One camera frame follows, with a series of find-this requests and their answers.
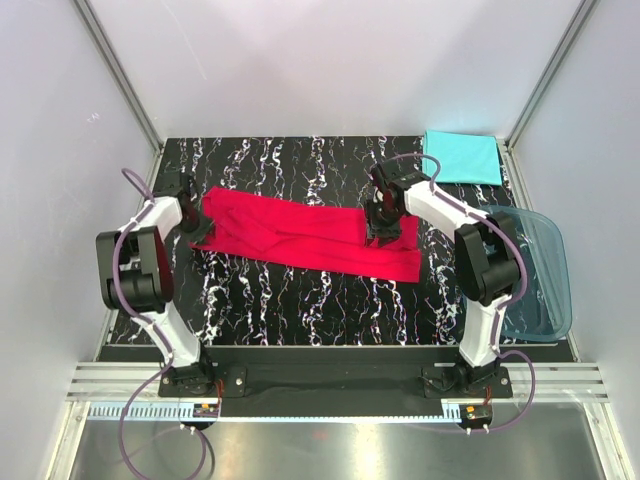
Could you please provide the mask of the red t shirt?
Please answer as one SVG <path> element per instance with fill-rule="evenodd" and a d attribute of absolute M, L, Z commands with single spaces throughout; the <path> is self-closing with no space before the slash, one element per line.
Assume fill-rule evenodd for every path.
<path fill-rule="evenodd" d="M 420 279 L 419 220 L 404 217 L 400 237 L 365 244 L 362 209 L 311 206 L 214 187 L 202 198 L 213 232 L 201 250 L 290 267 L 404 283 Z"/>

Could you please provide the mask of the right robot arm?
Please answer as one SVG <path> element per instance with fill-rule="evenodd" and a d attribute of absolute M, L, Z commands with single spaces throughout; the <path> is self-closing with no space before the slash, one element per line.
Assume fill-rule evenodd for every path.
<path fill-rule="evenodd" d="M 364 204 L 366 245 L 382 247 L 401 236 L 403 218 L 426 221 L 454 243 L 456 281 L 466 299 L 463 338 L 453 366 L 425 377 L 440 395 L 484 393 L 498 375 L 500 335 L 507 308 L 526 292 L 526 266 L 516 244 L 516 224 L 505 214 L 488 214 L 441 189 L 435 176 L 403 173 L 400 156 L 370 170 L 374 193 Z"/>

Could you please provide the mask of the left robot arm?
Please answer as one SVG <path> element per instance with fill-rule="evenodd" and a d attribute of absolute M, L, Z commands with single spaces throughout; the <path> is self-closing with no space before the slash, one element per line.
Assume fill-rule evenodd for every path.
<path fill-rule="evenodd" d="M 192 178 L 180 171 L 154 192 L 133 170 L 125 179 L 141 194 L 141 209 L 125 225 L 95 240 L 101 297 L 151 338 L 162 355 L 160 394 L 203 396 L 215 386 L 213 361 L 174 304 L 175 284 L 165 241 L 174 231 L 199 246 L 214 222 L 196 207 Z"/>

